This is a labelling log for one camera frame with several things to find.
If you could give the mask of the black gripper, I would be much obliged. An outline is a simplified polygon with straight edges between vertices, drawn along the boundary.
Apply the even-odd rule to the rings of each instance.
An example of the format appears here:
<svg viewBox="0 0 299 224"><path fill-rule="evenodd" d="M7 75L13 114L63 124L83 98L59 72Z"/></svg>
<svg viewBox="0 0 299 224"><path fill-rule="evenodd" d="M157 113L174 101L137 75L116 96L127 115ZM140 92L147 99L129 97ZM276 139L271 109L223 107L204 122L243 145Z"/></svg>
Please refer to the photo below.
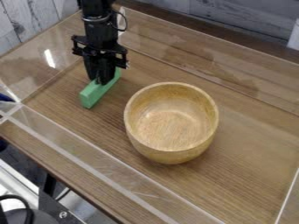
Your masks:
<svg viewBox="0 0 299 224"><path fill-rule="evenodd" d="M116 67L127 69L127 49L117 43L115 18L84 18L85 35L73 35L72 52L84 59L88 78L107 85L115 78Z"/></svg>

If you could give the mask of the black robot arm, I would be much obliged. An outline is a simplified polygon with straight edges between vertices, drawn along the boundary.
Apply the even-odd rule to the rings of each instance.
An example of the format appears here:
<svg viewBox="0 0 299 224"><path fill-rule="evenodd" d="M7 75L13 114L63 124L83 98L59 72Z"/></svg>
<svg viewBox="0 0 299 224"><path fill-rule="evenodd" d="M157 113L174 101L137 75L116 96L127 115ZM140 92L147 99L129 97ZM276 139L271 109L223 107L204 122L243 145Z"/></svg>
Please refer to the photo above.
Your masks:
<svg viewBox="0 0 299 224"><path fill-rule="evenodd" d="M117 68L127 69L127 49L117 43L117 16L125 15L113 8L116 0L79 0L85 35L71 37L72 53L84 60L88 78L107 85L115 78Z"/></svg>

